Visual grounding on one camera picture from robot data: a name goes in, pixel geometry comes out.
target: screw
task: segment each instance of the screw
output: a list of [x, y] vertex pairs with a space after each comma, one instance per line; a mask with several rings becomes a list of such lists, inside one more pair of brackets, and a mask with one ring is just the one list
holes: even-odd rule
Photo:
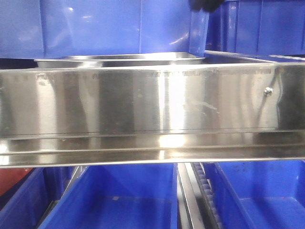
[[273, 89], [271, 87], [266, 87], [264, 90], [264, 96], [272, 95]]

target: blue plastic crate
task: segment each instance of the blue plastic crate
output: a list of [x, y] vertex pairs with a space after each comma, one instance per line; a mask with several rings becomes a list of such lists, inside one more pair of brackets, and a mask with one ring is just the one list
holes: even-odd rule
[[304, 54], [304, 0], [227, 0], [210, 14], [207, 50]]
[[221, 162], [205, 169], [225, 229], [304, 229], [305, 162]]
[[177, 229], [175, 164], [91, 166], [39, 229]]
[[40, 0], [3, 0], [0, 9], [0, 58], [43, 57]]
[[63, 194], [71, 167], [36, 168], [25, 177], [0, 210], [1, 229], [34, 229], [52, 200]]
[[203, 56], [209, 14], [189, 0], [41, 0], [47, 58], [150, 52]]
[[209, 18], [189, 0], [10, 0], [0, 9], [0, 58], [203, 56]]

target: blue plastic bin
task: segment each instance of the blue plastic bin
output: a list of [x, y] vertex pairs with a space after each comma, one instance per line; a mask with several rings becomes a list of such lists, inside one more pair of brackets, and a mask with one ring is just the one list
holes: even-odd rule
[[39, 229], [177, 229], [175, 164], [91, 166]]
[[2, 0], [0, 10], [0, 58], [44, 57], [40, 0]]
[[304, 0], [227, 0], [210, 14], [207, 50], [304, 54]]
[[189, 0], [41, 0], [47, 58], [149, 52], [203, 56], [209, 14]]
[[71, 167], [36, 168], [0, 210], [1, 229], [34, 229], [52, 200], [63, 194]]
[[205, 165], [225, 229], [304, 229], [305, 162]]

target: brushed metal surface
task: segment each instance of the brushed metal surface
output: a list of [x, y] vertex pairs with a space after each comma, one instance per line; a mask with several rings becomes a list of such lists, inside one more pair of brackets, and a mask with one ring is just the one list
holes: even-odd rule
[[2, 70], [0, 166], [304, 158], [304, 83], [302, 63]]

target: stainless steel shelf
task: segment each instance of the stainless steel shelf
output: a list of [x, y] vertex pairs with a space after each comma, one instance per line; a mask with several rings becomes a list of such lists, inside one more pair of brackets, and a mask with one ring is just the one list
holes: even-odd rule
[[305, 158], [305, 63], [210, 55], [1, 70], [0, 167]]

